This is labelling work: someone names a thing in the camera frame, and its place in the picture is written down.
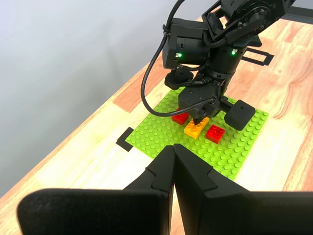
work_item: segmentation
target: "wood grain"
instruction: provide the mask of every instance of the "wood grain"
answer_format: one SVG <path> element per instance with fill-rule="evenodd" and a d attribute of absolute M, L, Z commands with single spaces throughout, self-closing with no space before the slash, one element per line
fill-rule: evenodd
<path fill-rule="evenodd" d="M 272 63 L 262 67 L 242 61 L 227 90 L 232 98 L 270 113 L 235 180 L 249 190 L 313 189 L 312 36 L 313 25 L 280 20 L 260 35 L 260 50 L 275 55 Z M 16 208 L 33 191 L 124 188 L 143 172 L 151 159 L 136 148 L 126 152 L 115 142 L 148 114 L 139 96 L 146 68 L 0 198 L 1 235 L 21 234 Z M 163 85 L 167 73 L 158 59 L 147 83 L 152 107 L 169 92 Z M 176 195 L 171 233 L 184 234 Z"/>

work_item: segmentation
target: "black cable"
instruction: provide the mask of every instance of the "black cable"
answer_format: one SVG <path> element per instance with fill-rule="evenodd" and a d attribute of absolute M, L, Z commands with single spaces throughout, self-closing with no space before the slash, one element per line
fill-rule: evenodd
<path fill-rule="evenodd" d="M 164 47 L 164 45 L 165 45 L 165 43 L 166 43 L 166 40 L 167 40 L 167 37 L 168 37 L 168 34 L 167 34 L 166 31 L 170 29 L 170 26 L 171 26 L 173 17 L 174 17 L 174 15 L 175 15 L 176 11 L 178 10 L 178 8 L 180 7 L 180 5 L 181 5 L 183 2 L 184 2 L 184 0 L 178 0 L 178 1 L 176 2 L 176 4 L 174 5 L 174 7 L 173 7 L 173 9 L 172 9 L 172 11 L 171 11 L 171 13 L 170 13 L 170 15 L 169 15 L 169 17 L 168 17 L 167 24 L 166 24 L 166 27 L 165 27 L 165 29 L 164 29 L 164 36 L 163 36 L 163 38 L 162 38 L 162 41 L 161 41 L 161 43 L 160 43 L 160 46 L 158 47 L 158 49 L 156 50 L 156 53 L 155 53 L 154 56 L 152 57 L 152 60 L 151 60 L 151 62 L 150 62 L 149 65 L 148 65 L 148 68 L 147 68 L 147 70 L 146 70 L 146 72 L 145 72 L 145 75 L 143 76 L 142 83 L 141 83 L 140 95 L 141 95 L 141 100 L 142 100 L 143 105 L 145 106 L 145 108 L 146 108 L 151 114 L 153 114 L 153 115 L 155 115 L 155 116 L 159 116 L 159 117 L 171 117 L 171 116 L 183 114 L 183 113 L 185 113 L 185 112 L 187 112 L 187 111 L 189 111 L 189 110 L 191 110 L 191 109 L 194 109 L 194 108 L 196 108 L 196 107 L 198 107 L 198 106 L 200 106 L 200 105 L 204 105 L 204 104 L 206 104 L 206 103 L 208 103 L 208 102 L 213 101 L 212 98 L 204 99 L 204 100 L 202 100 L 202 101 L 200 101 L 200 102 L 198 102 L 198 103 L 195 103 L 195 104 L 193 104 L 193 105 L 191 105 L 191 106 L 189 106 L 189 107 L 187 107 L 187 108 L 185 108 L 185 109 L 176 110 L 176 111 L 172 111 L 172 112 L 169 112 L 169 113 L 159 113 L 159 112 L 153 110 L 153 109 L 149 106 L 149 104 L 148 104 L 148 102 L 147 102 L 147 100 L 146 100 L 146 97 L 145 97 L 145 87 L 146 87 L 146 82 L 147 82 L 149 73 L 150 73 L 150 71 L 151 71 L 153 65 L 155 64 L 155 62 L 156 62 L 156 60 L 157 60 L 157 57 L 160 55 L 160 53 L 161 53 L 161 51 L 162 51 L 162 49 L 163 49 L 163 47 Z"/>
<path fill-rule="evenodd" d="M 211 81 L 210 79 L 204 79 L 201 81 L 192 80 L 192 81 L 180 83 L 178 85 L 180 87 L 190 87 L 190 86 L 195 86 L 195 85 L 205 85 L 205 84 L 209 83 L 210 81 Z"/>
<path fill-rule="evenodd" d="M 207 31 L 204 31 L 203 32 L 203 41 L 210 48 L 221 47 L 227 43 L 226 38 L 222 38 L 217 42 L 211 43 L 211 42 L 209 42 L 209 39 L 207 38 L 207 36 L 208 36 Z"/>
<path fill-rule="evenodd" d="M 173 9 L 171 10 L 170 14 L 168 15 L 167 18 L 167 22 L 166 22 L 166 29 L 170 30 L 171 28 L 171 24 L 172 24 L 172 20 L 173 17 L 175 15 L 175 13 L 177 12 L 178 8 L 180 7 L 180 5 L 184 2 L 185 0 L 178 0 L 175 5 L 173 6 Z"/>

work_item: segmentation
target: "lego brick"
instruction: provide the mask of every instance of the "lego brick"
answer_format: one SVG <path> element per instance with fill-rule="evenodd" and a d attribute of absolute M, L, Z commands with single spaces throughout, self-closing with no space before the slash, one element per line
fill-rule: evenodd
<path fill-rule="evenodd" d="M 154 108 L 158 112 L 174 111 L 178 107 L 178 95 L 182 89 L 170 91 Z M 187 122 L 181 126 L 170 117 L 147 117 L 127 137 L 126 142 L 133 145 L 151 158 L 155 158 L 167 145 L 180 143 L 201 159 L 209 163 L 222 175 L 234 180 L 250 149 L 257 139 L 268 113 L 257 110 L 252 120 L 242 131 L 236 131 L 224 122 L 224 112 L 210 119 L 214 124 L 225 130 L 220 144 L 215 144 L 205 138 L 210 125 L 206 125 L 195 140 L 184 133 Z"/>
<path fill-rule="evenodd" d="M 209 120 L 210 119 L 206 117 L 198 125 L 195 125 L 194 121 L 191 120 L 189 124 L 185 127 L 184 130 L 185 134 L 194 139 L 197 139 L 201 131 L 204 129 L 205 125 L 209 122 Z"/>
<path fill-rule="evenodd" d="M 225 130 L 216 126 L 216 125 L 212 125 L 211 128 L 208 130 L 208 132 L 206 133 L 205 137 L 216 143 L 219 144 L 223 135 L 225 133 Z"/>
<path fill-rule="evenodd" d="M 189 114 L 183 113 L 180 115 L 172 116 L 172 121 L 178 123 L 179 125 L 184 125 L 188 118 Z"/>

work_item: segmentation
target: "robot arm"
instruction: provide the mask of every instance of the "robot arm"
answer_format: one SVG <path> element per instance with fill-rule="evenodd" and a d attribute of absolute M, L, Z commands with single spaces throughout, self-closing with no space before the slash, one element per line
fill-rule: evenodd
<path fill-rule="evenodd" d="M 227 101 L 224 93 L 242 59 L 246 48 L 262 45 L 258 34 L 285 15 L 295 0 L 219 0 L 203 15 L 203 22 L 173 18 L 164 26 L 163 65 L 172 71 L 165 85 L 172 90 L 186 87 L 179 95 L 180 112 L 188 112 L 199 123 L 224 111 L 227 124 L 242 130 L 255 114 L 255 109 L 239 100 Z M 225 27 L 221 18 L 225 17 Z M 198 65 L 190 68 L 183 64 Z M 191 71 L 198 71 L 194 77 Z M 148 69 L 144 77 L 145 85 Z M 143 103 L 154 115 L 141 92 Z"/>

